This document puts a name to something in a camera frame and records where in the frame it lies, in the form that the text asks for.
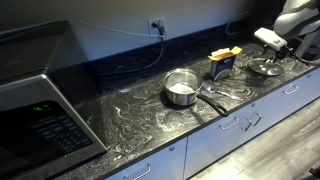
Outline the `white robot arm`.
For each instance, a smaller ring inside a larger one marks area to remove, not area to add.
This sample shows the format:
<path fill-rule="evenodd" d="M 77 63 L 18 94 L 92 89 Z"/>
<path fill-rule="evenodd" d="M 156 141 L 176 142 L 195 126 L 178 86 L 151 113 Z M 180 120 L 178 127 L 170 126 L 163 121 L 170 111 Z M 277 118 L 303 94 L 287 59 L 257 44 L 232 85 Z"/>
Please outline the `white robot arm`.
<path fill-rule="evenodd" d="M 276 51 L 278 59 L 287 56 L 318 66 L 316 56 L 306 56 L 310 37 L 317 34 L 320 21 L 320 0 L 286 0 L 273 29 L 260 28 L 254 36 Z"/>

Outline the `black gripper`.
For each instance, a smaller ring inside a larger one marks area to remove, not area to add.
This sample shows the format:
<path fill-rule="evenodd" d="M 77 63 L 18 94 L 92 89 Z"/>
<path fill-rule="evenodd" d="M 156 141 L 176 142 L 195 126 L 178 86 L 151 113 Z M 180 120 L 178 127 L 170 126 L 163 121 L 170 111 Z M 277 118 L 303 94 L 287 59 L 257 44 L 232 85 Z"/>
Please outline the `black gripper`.
<path fill-rule="evenodd" d="M 262 51 L 262 54 L 264 55 L 263 62 L 278 63 L 280 60 L 290 56 L 292 51 L 293 49 L 289 48 L 287 45 L 284 45 L 279 50 L 276 50 L 270 45 L 264 44 Z"/>

